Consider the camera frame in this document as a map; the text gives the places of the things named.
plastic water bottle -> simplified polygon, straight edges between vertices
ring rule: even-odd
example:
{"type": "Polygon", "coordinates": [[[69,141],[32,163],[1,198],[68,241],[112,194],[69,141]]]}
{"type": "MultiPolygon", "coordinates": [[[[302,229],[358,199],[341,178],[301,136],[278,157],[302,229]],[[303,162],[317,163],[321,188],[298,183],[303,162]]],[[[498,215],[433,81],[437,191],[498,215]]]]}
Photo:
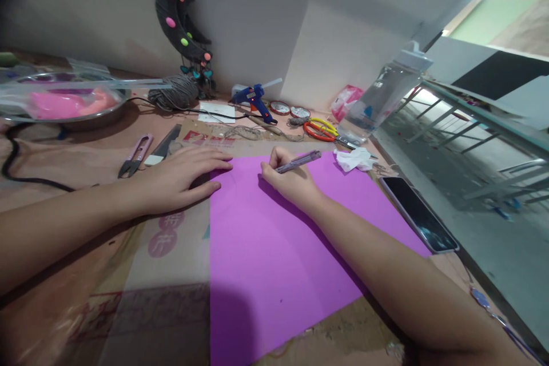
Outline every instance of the plastic water bottle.
{"type": "Polygon", "coordinates": [[[337,132],[348,140],[362,144],[393,112],[400,100],[423,80],[422,73],[433,64],[419,51],[416,41],[400,50],[386,64],[377,80],[351,107],[337,126],[337,132]]]}

wooden table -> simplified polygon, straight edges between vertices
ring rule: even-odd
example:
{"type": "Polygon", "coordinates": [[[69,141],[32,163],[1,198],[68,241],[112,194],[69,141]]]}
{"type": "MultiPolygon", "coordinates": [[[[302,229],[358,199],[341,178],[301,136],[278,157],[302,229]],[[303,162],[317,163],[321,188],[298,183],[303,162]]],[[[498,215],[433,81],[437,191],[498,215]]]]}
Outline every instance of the wooden table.
{"type": "MultiPolygon", "coordinates": [[[[135,78],[126,73],[116,75],[135,78]]],[[[145,133],[153,134],[156,140],[152,147],[155,147],[175,124],[185,118],[196,118],[194,115],[166,115],[145,103],[129,102],[122,110],[124,116],[118,123],[94,132],[70,134],[62,141],[57,140],[59,130],[55,126],[35,125],[25,129],[19,136],[22,153],[12,167],[12,172],[17,176],[39,176],[59,181],[78,189],[113,182],[138,137],[145,133]]],[[[315,113],[314,116],[326,118],[323,113],[315,113]]],[[[275,114],[274,117],[278,118],[279,127],[284,132],[300,133],[300,130],[288,129],[285,118],[275,114]]],[[[237,124],[255,126],[248,119],[239,120],[237,124]]],[[[367,143],[367,148],[388,168],[387,162],[373,144],[367,143]]],[[[1,161],[9,151],[9,142],[0,140],[1,161]]],[[[0,180],[0,188],[0,210],[61,194],[59,190],[48,186],[19,184],[4,179],[0,180]]],[[[90,295],[95,296],[96,307],[108,309],[107,301],[100,301],[102,295],[97,293],[97,287],[106,287],[105,283],[113,279],[114,274],[127,269],[128,256],[136,247],[136,239],[142,227],[143,224],[126,224],[108,230],[3,298],[2,319],[7,329],[8,344],[18,364],[47,365],[60,358],[74,360],[73,357],[67,357],[66,353],[74,352],[74,345],[79,344],[70,338],[74,337],[83,313],[89,314],[86,311],[94,307],[90,295]]],[[[464,283],[467,274],[455,255],[437,256],[432,262],[467,290],[467,283],[464,283]]],[[[200,330],[197,330],[198,334],[202,333],[202,337],[193,341],[198,349],[194,347],[190,350],[191,354],[183,362],[185,364],[209,362],[209,320],[202,320],[204,329],[199,327],[200,330]]],[[[362,297],[291,339],[258,363],[338,364],[343,357],[351,356],[349,359],[352,359],[352,356],[366,356],[375,359],[377,364],[394,364],[396,358],[387,356],[386,348],[400,341],[398,334],[398,330],[376,303],[362,297]]],[[[97,336],[94,339],[93,344],[78,353],[79,358],[86,359],[86,364],[97,364],[100,359],[104,342],[99,344],[97,336]]],[[[173,359],[173,362],[180,364],[181,360],[173,359]]]]}

hot glue gun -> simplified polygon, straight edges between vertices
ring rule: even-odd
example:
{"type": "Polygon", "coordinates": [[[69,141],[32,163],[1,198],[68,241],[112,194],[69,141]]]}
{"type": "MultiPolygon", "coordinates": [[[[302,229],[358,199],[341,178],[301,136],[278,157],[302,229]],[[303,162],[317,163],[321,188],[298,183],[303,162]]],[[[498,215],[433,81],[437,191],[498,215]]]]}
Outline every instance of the hot glue gun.
{"type": "Polygon", "coordinates": [[[250,103],[250,106],[252,108],[252,111],[259,110],[259,113],[263,116],[263,121],[265,123],[272,123],[277,124],[278,121],[276,121],[271,114],[269,113],[269,110],[265,107],[263,102],[261,101],[261,97],[265,94],[265,88],[275,85],[276,83],[280,83],[282,81],[281,78],[276,79],[272,82],[269,82],[265,85],[256,84],[254,87],[247,87],[244,90],[239,91],[236,93],[230,100],[230,103],[233,104],[240,104],[244,102],[250,103]]]}

purple scissors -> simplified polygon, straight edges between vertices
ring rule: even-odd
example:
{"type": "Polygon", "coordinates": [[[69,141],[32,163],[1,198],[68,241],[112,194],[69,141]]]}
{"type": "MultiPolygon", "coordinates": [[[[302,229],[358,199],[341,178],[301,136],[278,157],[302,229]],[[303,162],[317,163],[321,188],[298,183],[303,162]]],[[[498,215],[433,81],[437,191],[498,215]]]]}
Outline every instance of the purple scissors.
{"type": "Polygon", "coordinates": [[[149,150],[149,146],[152,141],[153,135],[150,133],[147,133],[137,141],[136,146],[133,148],[132,152],[120,168],[120,171],[118,172],[118,178],[122,178],[122,176],[126,173],[128,174],[127,177],[133,176],[133,174],[139,168],[139,165],[141,164],[143,157],[147,153],[147,150],[149,150]]]}

bottle cap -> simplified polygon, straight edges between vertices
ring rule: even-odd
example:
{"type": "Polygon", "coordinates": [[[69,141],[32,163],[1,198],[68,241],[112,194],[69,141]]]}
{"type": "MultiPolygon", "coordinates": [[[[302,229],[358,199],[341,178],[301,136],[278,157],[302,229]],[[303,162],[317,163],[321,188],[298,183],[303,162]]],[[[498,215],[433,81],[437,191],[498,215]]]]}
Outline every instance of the bottle cap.
{"type": "Polygon", "coordinates": [[[419,51],[419,44],[414,40],[399,52],[395,62],[418,73],[423,73],[434,63],[425,56],[425,53],[419,51]]]}

